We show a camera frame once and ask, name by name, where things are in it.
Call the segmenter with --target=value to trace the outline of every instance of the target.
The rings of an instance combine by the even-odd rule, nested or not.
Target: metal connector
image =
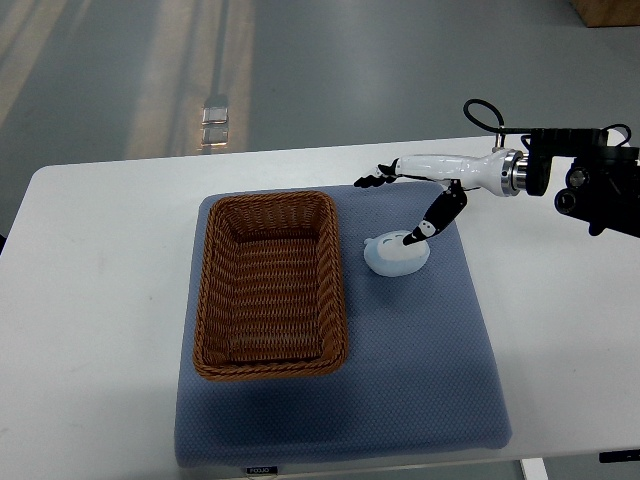
[[[203,107],[202,125],[227,123],[229,114],[227,107]]]
[[[223,147],[229,142],[229,127],[226,125],[206,126],[202,130],[202,147]]]
[[[502,177],[500,184],[502,193],[509,197],[515,197],[524,189],[524,180],[527,175],[527,160],[520,150],[509,150],[502,164]]]

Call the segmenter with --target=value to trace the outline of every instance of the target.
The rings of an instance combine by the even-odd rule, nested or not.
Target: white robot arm
[[[436,198],[423,220],[403,239],[411,245],[440,233],[467,204],[465,190],[484,188],[496,196],[509,197],[524,188],[526,159],[519,150],[496,149],[485,157],[409,155],[391,165],[378,165],[355,182],[356,187],[377,187],[398,177],[442,183],[447,190]]]

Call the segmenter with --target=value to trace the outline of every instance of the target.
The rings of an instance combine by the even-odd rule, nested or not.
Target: white table
[[[348,184],[399,155],[480,156],[492,142],[481,137],[38,171],[0,256],[0,477],[180,478],[174,409],[202,199]],[[556,159],[545,197],[473,191],[457,220],[513,427],[508,446],[292,465],[283,473],[640,446],[634,285],[640,241],[611,231],[592,238],[586,223],[555,211],[568,162]],[[213,473],[242,475],[237,468]]]

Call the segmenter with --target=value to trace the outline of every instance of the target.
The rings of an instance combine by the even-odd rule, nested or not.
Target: cardboard box
[[[640,0],[571,0],[587,27],[640,25]]]

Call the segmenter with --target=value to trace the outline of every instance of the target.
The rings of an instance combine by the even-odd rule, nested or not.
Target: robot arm
[[[498,119],[490,127],[469,112],[471,105],[482,105]],[[631,138],[629,127],[615,124],[603,129],[506,128],[498,109],[489,102],[471,99],[463,108],[465,116],[480,128],[496,135],[491,155],[463,157],[453,155],[410,155],[391,165],[378,165],[355,182],[356,187],[378,187],[398,177],[430,180],[448,189],[427,210],[411,235],[409,245],[440,233],[466,205],[465,191],[484,188],[496,196],[528,195],[546,192],[554,156],[574,157],[566,176],[567,188],[555,198],[556,210],[589,223],[591,235],[610,228],[640,238],[640,149],[625,145]],[[612,129],[626,131],[626,138],[608,146]],[[522,135],[527,153],[504,148],[506,135]]]
[[[485,157],[454,155],[409,155],[396,158],[391,165],[378,165],[355,182],[356,187],[378,187],[398,177],[442,183],[442,192],[425,213],[422,221],[403,239],[411,245],[437,235],[449,225],[467,204],[465,190],[485,188],[496,196],[519,193],[518,175],[522,175],[524,157],[517,150],[498,149]]]

